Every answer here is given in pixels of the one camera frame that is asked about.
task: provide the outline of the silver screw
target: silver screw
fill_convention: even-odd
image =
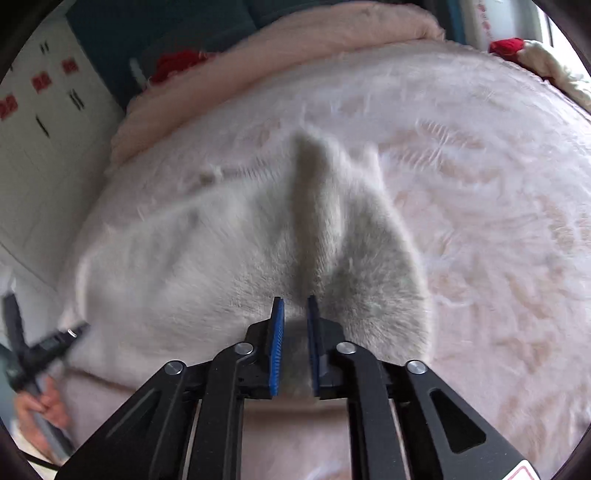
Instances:
[[[412,360],[407,363],[408,371],[415,375],[423,375],[427,371],[427,365],[420,360]]]
[[[248,342],[240,342],[234,346],[234,351],[238,355],[249,355],[255,348]]]
[[[183,371],[183,368],[183,363],[179,362],[178,360],[173,360],[172,362],[168,362],[166,365],[164,365],[164,371],[168,375],[178,375]]]
[[[345,355],[350,355],[357,351],[357,347],[353,345],[351,342],[338,343],[336,349],[338,352],[343,353]]]

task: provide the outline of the white wardrobe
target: white wardrobe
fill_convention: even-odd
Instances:
[[[14,270],[27,326],[53,327],[57,279],[105,184],[123,111],[54,17],[0,83],[0,116],[0,277]]]

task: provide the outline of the gray handle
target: gray handle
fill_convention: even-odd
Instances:
[[[36,381],[28,384],[25,387],[25,390],[35,398],[41,397],[41,390]],[[41,430],[43,436],[47,439],[47,443],[49,444],[55,460],[60,465],[64,464],[65,461],[74,454],[74,446],[70,439],[66,436],[64,431],[49,423],[39,412],[33,412],[33,420],[39,430]]]

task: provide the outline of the plush bedspread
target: plush bedspread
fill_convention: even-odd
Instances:
[[[281,73],[116,172],[66,271],[64,323],[76,316],[71,273],[106,229],[194,195],[217,168],[256,165],[302,124],[348,148],[373,143],[427,270],[437,329],[431,366],[548,479],[591,421],[590,121],[533,74],[441,41],[341,54]],[[85,396],[87,383],[66,386],[79,439],[125,396],[113,393],[89,415],[84,399],[113,389],[97,385]],[[286,458],[294,445],[313,450],[318,462],[332,452],[324,476],[308,470],[294,479],[346,470],[346,454],[333,452],[346,448],[344,417],[331,421],[332,444],[311,427],[285,444]],[[245,435],[255,442],[261,435],[250,425]],[[284,472],[266,460],[269,478]],[[243,477],[262,478],[251,467]]]

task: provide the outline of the black cable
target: black cable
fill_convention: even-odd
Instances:
[[[36,465],[42,466],[43,468],[49,468],[49,470],[55,470],[55,471],[58,471],[60,469],[54,463],[50,463],[50,462],[46,462],[45,460],[41,460],[40,458],[37,458],[36,456],[31,455],[30,453],[24,452],[23,450],[21,450],[21,453],[25,456],[27,461],[34,463]]]

